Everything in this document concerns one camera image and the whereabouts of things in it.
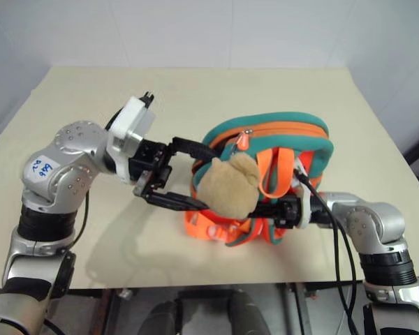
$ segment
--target black cable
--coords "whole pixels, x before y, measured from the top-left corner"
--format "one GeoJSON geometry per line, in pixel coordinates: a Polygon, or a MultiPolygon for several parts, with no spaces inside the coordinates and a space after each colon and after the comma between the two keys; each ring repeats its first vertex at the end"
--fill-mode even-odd
{"type": "Polygon", "coordinates": [[[71,249],[79,241],[82,234],[84,234],[85,226],[87,225],[87,218],[89,217],[89,193],[90,191],[87,191],[87,193],[85,193],[84,219],[82,220],[81,230],[79,231],[79,234],[74,239],[74,241],[71,242],[70,246],[68,246],[69,249],[71,249]]]}
{"type": "Polygon", "coordinates": [[[298,180],[303,183],[307,188],[312,192],[314,197],[321,203],[324,210],[329,216],[329,219],[332,223],[332,231],[334,233],[334,257],[335,257],[335,277],[336,277],[336,284],[337,289],[340,295],[341,304],[343,305],[343,308],[346,312],[346,316],[348,318],[348,326],[349,331],[352,335],[358,334],[357,327],[354,324],[354,321],[352,319],[352,312],[355,305],[355,298],[357,295],[357,276],[355,272],[355,265],[354,265],[354,259],[352,256],[351,247],[349,246],[349,241],[346,236],[346,231],[344,230],[344,227],[341,223],[338,222],[338,220],[334,217],[334,214],[329,209],[328,205],[325,203],[325,201],[322,199],[322,197],[318,194],[316,189],[310,184],[309,178],[300,173],[299,171],[295,170],[295,176],[298,178],[298,180]],[[339,244],[338,244],[338,230],[341,232],[341,236],[343,237],[344,244],[346,246],[346,250],[348,252],[348,258],[349,262],[351,264],[351,273],[352,273],[352,293],[351,293],[351,301],[348,304],[346,303],[346,298],[343,293],[343,287],[341,286],[341,279],[340,279],[340,266],[339,266],[339,244]]]}
{"type": "Polygon", "coordinates": [[[43,324],[56,335],[65,335],[65,333],[58,326],[56,326],[53,322],[49,321],[48,319],[44,319],[43,324]]]}

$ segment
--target backpack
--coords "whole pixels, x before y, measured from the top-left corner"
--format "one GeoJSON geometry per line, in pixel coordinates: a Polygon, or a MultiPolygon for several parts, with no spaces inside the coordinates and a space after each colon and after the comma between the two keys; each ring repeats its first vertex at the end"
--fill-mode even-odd
{"type": "MultiPolygon", "coordinates": [[[[318,187],[332,155],[328,127],[314,115],[302,112],[275,112],[237,117],[219,124],[203,139],[221,161],[233,152],[243,151],[256,159],[260,172],[259,201],[275,203],[293,192],[291,182],[295,160],[304,167],[310,182],[318,187]]],[[[211,162],[196,161],[192,167],[191,194],[196,191],[211,162]]],[[[273,220],[248,218],[237,221],[220,217],[209,209],[186,211],[186,232],[198,239],[220,239],[227,246],[238,246],[262,237],[278,244],[285,229],[276,228],[273,220]]]]}

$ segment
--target beige tabletop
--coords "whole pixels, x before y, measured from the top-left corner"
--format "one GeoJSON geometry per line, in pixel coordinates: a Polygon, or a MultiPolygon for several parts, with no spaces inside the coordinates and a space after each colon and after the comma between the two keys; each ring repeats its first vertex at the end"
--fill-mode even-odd
{"type": "MultiPolygon", "coordinates": [[[[321,190],[398,207],[419,275],[419,184],[347,69],[53,68],[0,136],[0,279],[19,220],[26,159],[62,126],[81,119],[104,126],[129,96],[147,90],[156,96],[156,121],[147,136],[154,141],[201,140],[213,126],[242,115],[300,111],[321,117],[335,145],[321,190]]],[[[169,189],[188,193],[192,160],[178,155],[172,164],[169,189]]],[[[278,246],[255,240],[228,248],[187,236],[182,217],[135,198],[116,176],[99,175],[87,229],[73,249],[72,288],[335,279],[329,230],[311,225],[289,231],[278,246]]],[[[341,272],[350,279],[345,255],[342,247],[341,272]]]]}

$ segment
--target floor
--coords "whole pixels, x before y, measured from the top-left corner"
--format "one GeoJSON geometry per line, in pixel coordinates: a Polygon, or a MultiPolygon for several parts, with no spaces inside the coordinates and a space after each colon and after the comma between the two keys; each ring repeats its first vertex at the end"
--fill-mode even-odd
{"type": "MultiPolygon", "coordinates": [[[[113,318],[113,325],[105,335],[137,334],[142,321],[157,304],[173,300],[181,292],[195,289],[195,287],[143,288],[134,291],[130,300],[118,297],[119,312],[113,318]]],[[[249,293],[261,310],[271,334],[301,334],[294,295],[278,285],[227,285],[199,289],[209,292],[221,289],[244,290],[249,293]]],[[[350,294],[350,287],[345,287],[345,293],[350,294]]],[[[349,334],[335,288],[319,290],[316,297],[307,297],[305,300],[314,335],[349,334]]],[[[183,302],[183,335],[230,334],[230,323],[226,315],[226,298],[186,298],[183,302]]],[[[362,306],[366,303],[367,298],[363,286],[359,285],[353,318],[360,334],[364,334],[362,306]]],[[[98,305],[99,300],[93,297],[67,295],[51,304],[48,318],[66,335],[89,334],[90,325],[95,321],[94,315],[98,305]]],[[[52,333],[49,329],[43,329],[41,334],[52,333]]]]}

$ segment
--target stuffed animal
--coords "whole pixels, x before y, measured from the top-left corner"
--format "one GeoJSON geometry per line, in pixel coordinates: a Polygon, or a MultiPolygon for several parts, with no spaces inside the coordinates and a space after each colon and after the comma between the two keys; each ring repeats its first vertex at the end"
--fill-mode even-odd
{"type": "Polygon", "coordinates": [[[256,208],[259,181],[258,165],[246,153],[224,162],[213,158],[198,185],[197,199],[220,216],[243,219],[256,208]]]}

